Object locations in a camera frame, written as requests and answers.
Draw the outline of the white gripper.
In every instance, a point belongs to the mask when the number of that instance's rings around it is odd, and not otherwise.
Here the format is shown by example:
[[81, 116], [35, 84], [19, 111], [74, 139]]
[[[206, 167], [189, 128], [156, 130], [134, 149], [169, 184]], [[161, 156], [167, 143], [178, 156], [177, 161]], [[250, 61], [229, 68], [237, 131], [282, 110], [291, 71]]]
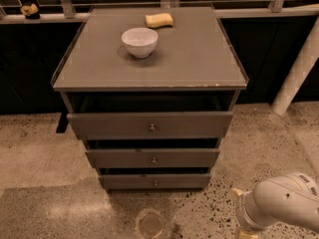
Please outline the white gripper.
[[236, 201], [236, 217], [242, 227], [237, 227], [234, 239], [259, 239], [257, 233], [266, 229], [261, 218], [260, 208], [255, 203], [251, 191], [244, 192], [237, 188], [231, 188], [231, 193], [238, 197]]

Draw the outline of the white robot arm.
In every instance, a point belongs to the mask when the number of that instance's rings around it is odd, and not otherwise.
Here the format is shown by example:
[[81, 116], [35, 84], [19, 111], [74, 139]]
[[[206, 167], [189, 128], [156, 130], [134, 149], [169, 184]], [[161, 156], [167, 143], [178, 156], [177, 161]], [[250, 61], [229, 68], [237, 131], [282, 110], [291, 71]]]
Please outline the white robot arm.
[[301, 172], [265, 179], [251, 191], [231, 188], [239, 222], [234, 239], [259, 239], [276, 223], [319, 232], [319, 186]]

